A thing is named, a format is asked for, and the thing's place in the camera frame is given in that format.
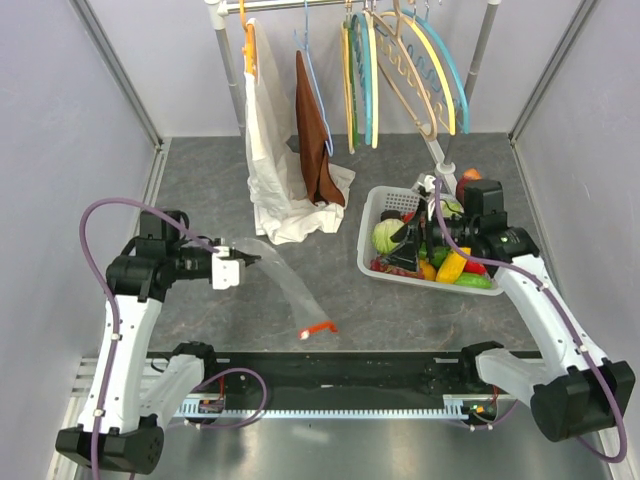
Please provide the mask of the green cabbage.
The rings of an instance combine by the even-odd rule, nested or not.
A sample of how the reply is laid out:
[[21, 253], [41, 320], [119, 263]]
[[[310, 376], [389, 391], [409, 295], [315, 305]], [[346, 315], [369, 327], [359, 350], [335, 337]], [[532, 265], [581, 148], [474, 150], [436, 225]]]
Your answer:
[[386, 220], [378, 222], [371, 233], [371, 242], [376, 252], [380, 255], [390, 253], [398, 244], [394, 243], [390, 237], [404, 224], [400, 220]]

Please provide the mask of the dark brown mushroom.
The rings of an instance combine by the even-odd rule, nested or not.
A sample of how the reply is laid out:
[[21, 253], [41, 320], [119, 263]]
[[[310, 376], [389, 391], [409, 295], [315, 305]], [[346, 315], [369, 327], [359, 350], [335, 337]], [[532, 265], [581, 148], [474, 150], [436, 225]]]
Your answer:
[[383, 221], [386, 221], [386, 220], [389, 220], [389, 219], [402, 221], [403, 220], [403, 216], [397, 210], [385, 210], [385, 211], [383, 211], [381, 213], [381, 215], [380, 215], [380, 221], [383, 222]]

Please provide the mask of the clear zip top bag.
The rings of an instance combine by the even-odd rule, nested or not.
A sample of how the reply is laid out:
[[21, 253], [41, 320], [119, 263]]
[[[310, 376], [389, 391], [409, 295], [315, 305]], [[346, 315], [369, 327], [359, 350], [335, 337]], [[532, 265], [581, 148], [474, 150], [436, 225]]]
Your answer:
[[232, 240], [231, 246], [242, 253], [259, 256], [257, 266], [280, 287], [291, 307], [300, 340], [309, 340], [322, 332], [339, 333], [303, 280], [269, 243], [256, 238], [239, 238]]

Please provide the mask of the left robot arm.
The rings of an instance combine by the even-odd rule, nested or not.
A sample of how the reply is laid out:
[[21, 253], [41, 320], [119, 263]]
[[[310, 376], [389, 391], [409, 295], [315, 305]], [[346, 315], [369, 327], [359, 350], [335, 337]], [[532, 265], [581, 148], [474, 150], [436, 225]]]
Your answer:
[[56, 450], [94, 478], [102, 472], [148, 475], [165, 432], [192, 392], [222, 393], [229, 370], [215, 349], [183, 342], [148, 390], [142, 388], [151, 334], [168, 291], [179, 281], [206, 280], [215, 290], [237, 286], [260, 256], [189, 231], [180, 210], [142, 208], [139, 231], [97, 279], [106, 295], [103, 339], [87, 402], [75, 426], [62, 429]]

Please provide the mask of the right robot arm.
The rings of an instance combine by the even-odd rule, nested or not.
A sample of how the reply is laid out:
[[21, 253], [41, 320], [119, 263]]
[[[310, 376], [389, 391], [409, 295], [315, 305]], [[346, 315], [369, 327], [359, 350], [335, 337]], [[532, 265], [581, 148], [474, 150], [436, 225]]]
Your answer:
[[447, 246], [463, 259], [484, 265], [508, 296], [535, 340], [543, 365], [528, 363], [497, 342], [463, 349], [458, 381], [477, 394], [493, 385], [530, 408], [552, 442], [608, 428], [626, 437], [623, 416], [635, 374], [625, 361], [611, 361], [580, 326], [549, 278], [530, 234], [509, 225], [503, 188], [495, 180], [464, 186], [462, 211], [442, 214], [442, 180], [422, 176], [413, 190], [419, 201], [412, 218], [396, 232], [386, 259], [417, 268], [420, 252]]

